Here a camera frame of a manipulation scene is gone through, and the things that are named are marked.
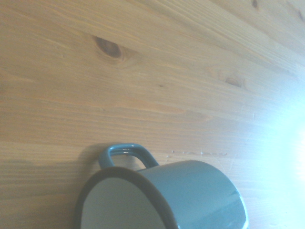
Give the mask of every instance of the wood grain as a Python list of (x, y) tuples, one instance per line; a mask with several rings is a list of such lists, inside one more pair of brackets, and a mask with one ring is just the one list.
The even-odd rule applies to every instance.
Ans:
[(70, 228), (99, 153), (122, 142), (217, 167), (251, 228), (304, 228), (304, 10), (0, 0), (0, 228)]

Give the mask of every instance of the mug rim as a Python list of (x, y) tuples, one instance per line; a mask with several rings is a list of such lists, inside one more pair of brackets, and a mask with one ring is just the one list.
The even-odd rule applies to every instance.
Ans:
[(179, 229), (171, 207), (155, 185), (137, 171), (124, 167), (109, 167), (96, 172), (86, 182), (79, 194), (73, 216), (73, 229), (81, 229), (81, 216), (84, 202), (91, 190), (108, 178), (121, 178), (141, 190), (157, 211), (166, 229)]

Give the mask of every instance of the gray enamel mug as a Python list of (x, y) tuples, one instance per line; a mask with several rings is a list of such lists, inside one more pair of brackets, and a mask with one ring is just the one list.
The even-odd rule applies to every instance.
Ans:
[[(116, 167), (114, 155), (139, 158), (146, 169)], [(160, 166), (141, 145), (105, 149), (101, 170), (82, 189), (74, 229), (247, 229), (244, 201), (229, 178), (201, 161)]]

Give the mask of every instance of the mug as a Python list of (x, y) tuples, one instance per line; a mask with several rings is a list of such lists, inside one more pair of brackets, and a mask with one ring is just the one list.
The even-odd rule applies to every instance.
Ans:
[[(131, 155), (146, 169), (116, 167)], [(82, 189), (74, 229), (247, 229), (245, 204), (229, 178), (201, 161), (160, 166), (141, 145), (118, 144), (99, 157), (101, 170)]]

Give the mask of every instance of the mug handle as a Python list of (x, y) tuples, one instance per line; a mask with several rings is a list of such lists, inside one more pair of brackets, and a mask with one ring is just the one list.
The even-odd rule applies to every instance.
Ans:
[(112, 145), (101, 152), (99, 156), (99, 164), (101, 169), (115, 166), (113, 160), (111, 159), (111, 156), (115, 155), (135, 156), (140, 161), (142, 161), (146, 168), (151, 168), (159, 165), (151, 153), (148, 152), (148, 150), (143, 146), (139, 144), (126, 143)]

